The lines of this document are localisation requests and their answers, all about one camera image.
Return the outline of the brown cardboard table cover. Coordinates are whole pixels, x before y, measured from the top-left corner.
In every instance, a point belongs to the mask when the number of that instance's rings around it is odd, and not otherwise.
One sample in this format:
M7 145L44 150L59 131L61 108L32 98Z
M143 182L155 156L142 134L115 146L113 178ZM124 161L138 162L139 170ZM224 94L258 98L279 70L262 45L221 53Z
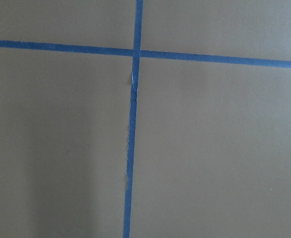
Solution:
M137 0L0 0L0 40L132 49ZM291 0L143 0L141 50L291 61ZM0 238L123 238L132 57L0 48ZM291 238L291 68L140 57L130 238Z

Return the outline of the blue tape line lengthwise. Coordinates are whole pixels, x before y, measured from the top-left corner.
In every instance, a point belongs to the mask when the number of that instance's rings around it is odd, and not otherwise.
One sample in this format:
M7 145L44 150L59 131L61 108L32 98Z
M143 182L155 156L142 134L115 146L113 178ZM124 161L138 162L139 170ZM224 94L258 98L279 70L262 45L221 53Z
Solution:
M129 131L127 147L126 190L125 190L124 221L123 221L124 238L130 237L130 227L131 227L134 152L135 152L136 119L138 105L139 70L141 57L143 3L144 2L142 0L136 1L134 47L131 74L132 83L130 91Z

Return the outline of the blue tape line crosswise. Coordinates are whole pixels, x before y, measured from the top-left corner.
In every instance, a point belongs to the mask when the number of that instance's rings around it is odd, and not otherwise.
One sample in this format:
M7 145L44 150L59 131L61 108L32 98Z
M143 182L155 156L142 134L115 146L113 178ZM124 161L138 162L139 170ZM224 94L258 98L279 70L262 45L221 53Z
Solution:
M11 41L11 40L0 40L0 48L99 54L99 55L125 56L125 57L133 56L132 49L107 48L107 47L95 47L95 46L78 46L78 45L65 45L65 44L54 44L54 43L37 43L37 42ZM291 68L291 61L273 60L273 59L240 58L240 57L160 52L160 51L147 51L147 50L141 50L140 57L150 58L150 59L187 60L187 61L202 61L202 62L214 62L214 63Z

